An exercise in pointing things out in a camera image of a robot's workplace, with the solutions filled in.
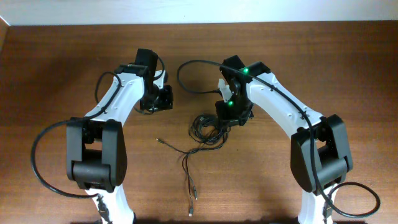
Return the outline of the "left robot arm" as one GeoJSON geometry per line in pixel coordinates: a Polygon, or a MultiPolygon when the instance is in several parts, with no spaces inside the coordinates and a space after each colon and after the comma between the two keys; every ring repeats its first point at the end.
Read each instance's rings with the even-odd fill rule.
{"type": "Polygon", "coordinates": [[[135,105],[142,114],[172,109],[172,88],[158,62],[154,51],[138,49],[133,63],[112,72],[113,83],[96,107],[67,125],[67,176],[92,197],[100,223],[136,222],[123,189],[123,126],[135,105]]]}

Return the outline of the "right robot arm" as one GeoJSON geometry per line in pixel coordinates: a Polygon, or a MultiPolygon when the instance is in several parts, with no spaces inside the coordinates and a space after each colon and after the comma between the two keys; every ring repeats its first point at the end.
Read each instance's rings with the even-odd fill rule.
{"type": "Polygon", "coordinates": [[[220,72],[220,126],[243,126],[253,117],[254,105],[263,109],[290,139],[290,170],[302,188],[300,213],[293,222],[332,223],[336,192],[353,168],[343,120],[302,103],[262,62],[245,65],[234,55],[223,60],[220,72]]]}

